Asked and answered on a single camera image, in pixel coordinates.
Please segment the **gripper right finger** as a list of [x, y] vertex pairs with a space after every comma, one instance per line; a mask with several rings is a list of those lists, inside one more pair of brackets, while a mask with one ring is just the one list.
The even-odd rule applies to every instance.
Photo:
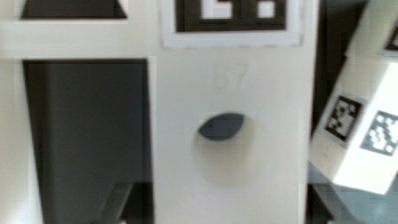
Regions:
[[350, 213], [327, 184], [307, 187], [307, 224], [344, 224]]

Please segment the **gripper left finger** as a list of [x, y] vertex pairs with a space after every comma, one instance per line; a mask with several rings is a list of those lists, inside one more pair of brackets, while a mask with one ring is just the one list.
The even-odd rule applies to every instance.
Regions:
[[126, 224], [122, 213], [126, 209], [131, 188], [131, 183], [117, 183], [113, 185], [106, 202], [103, 204], [99, 216], [90, 222], [90, 224]]

